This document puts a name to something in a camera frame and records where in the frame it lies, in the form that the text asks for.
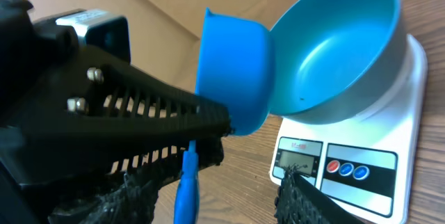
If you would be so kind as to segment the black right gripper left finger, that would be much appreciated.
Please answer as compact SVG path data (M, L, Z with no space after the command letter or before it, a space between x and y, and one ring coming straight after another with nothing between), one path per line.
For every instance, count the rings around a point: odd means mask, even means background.
M103 186L87 195L62 200L48 216L50 223L152 223L163 186L179 181L175 223L196 223L200 207L197 173L224 159L219 138L198 141L195 154L178 150L127 172L104 177Z

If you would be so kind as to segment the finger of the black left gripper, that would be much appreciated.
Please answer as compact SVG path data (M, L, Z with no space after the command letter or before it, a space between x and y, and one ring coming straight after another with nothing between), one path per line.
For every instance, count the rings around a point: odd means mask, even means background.
M64 172L80 175L143 152L192 140L199 168L219 165L231 131L221 103L169 86L97 47L62 55Z

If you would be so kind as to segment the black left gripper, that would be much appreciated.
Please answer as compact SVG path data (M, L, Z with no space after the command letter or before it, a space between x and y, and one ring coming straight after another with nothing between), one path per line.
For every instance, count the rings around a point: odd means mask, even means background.
M87 183L70 182L61 165L51 163L58 152L43 147L35 132L49 126L57 109L38 102L49 94L44 77L88 41L73 26L56 22L76 10L33 23L31 9L29 0L1 0L1 222L80 223L89 203L60 205L70 189Z

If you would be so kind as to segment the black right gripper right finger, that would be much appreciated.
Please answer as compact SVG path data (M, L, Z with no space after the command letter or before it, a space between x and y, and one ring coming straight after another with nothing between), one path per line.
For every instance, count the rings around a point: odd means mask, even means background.
M274 217L279 224L363 224L311 185L300 168L284 169L275 198Z

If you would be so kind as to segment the blue plastic measuring scoop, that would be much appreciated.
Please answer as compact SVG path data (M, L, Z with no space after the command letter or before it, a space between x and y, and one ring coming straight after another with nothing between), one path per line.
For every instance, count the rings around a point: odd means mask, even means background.
M195 92L227 107L231 131L258 130L270 111L275 78L273 41L262 24L207 9Z

